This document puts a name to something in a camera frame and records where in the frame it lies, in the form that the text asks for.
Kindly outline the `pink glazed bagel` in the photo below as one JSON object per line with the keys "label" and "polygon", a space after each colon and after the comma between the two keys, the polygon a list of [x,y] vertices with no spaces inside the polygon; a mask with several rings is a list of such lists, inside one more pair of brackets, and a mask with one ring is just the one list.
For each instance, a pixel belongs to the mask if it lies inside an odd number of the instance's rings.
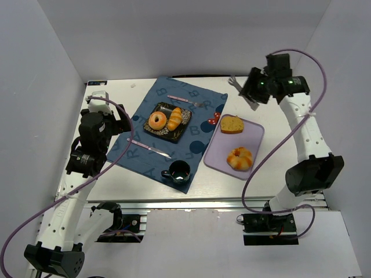
{"label": "pink glazed bagel", "polygon": [[166,126],[166,122],[167,122],[167,117],[161,111],[153,112],[148,119],[148,125],[153,130],[163,129]]}

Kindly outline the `striped long bread roll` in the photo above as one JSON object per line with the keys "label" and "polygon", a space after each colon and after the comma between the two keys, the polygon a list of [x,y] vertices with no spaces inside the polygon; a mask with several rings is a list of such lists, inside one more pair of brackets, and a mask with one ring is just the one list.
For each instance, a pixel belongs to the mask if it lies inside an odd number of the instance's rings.
{"label": "striped long bread roll", "polygon": [[167,125],[168,130],[174,131],[175,129],[177,129],[181,122],[182,122],[181,109],[179,107],[176,107],[170,115]]}

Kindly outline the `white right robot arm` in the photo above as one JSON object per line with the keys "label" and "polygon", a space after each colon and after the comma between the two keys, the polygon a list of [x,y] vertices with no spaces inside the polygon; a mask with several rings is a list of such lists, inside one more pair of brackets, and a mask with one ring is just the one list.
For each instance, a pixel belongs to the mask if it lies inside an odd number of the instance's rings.
{"label": "white right robot arm", "polygon": [[276,99],[291,129],[253,169],[251,176],[288,139],[293,138],[295,142],[297,164],[286,171],[285,185],[261,211],[266,215],[287,215],[302,208],[306,198],[330,188],[344,167],[343,157],[334,155],[330,150],[315,118],[314,110],[323,99],[327,87],[323,87],[316,102],[311,102],[306,79],[293,75],[290,51],[283,49],[267,55],[267,65],[263,69],[253,67],[244,85],[240,85],[235,77],[228,80],[253,110],[259,104],[267,104],[271,98]]}

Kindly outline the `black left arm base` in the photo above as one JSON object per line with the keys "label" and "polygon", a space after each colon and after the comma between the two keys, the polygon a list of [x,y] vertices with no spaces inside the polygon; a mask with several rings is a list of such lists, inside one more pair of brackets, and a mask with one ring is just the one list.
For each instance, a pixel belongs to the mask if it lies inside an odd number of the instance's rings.
{"label": "black left arm base", "polygon": [[112,225],[96,240],[98,243],[139,243],[143,240],[144,230],[141,229],[140,214],[124,214],[119,204],[109,203],[109,209],[114,209]]}

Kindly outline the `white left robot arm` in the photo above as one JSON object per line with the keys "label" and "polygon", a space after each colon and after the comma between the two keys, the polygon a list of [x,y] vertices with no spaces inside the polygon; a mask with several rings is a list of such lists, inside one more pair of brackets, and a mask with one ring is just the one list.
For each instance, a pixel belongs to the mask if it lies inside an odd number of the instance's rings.
{"label": "white left robot arm", "polygon": [[88,107],[81,111],[78,136],[72,142],[66,165],[64,185],[51,205],[53,214],[46,229],[35,244],[29,244],[25,259],[36,270],[37,277],[77,277],[82,270],[85,254],[99,238],[126,235],[124,217],[119,204],[102,202],[82,225],[79,219],[87,198],[97,180],[109,167],[105,166],[113,136],[124,132],[133,141],[133,123],[123,105],[106,97],[89,96]]}

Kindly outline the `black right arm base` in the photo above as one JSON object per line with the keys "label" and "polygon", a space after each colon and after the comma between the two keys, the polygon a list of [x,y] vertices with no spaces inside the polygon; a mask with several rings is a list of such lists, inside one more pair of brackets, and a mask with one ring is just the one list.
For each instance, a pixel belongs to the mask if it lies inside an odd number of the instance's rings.
{"label": "black right arm base", "polygon": [[243,226],[245,246],[294,246],[299,244],[293,214],[240,214],[236,221]]}

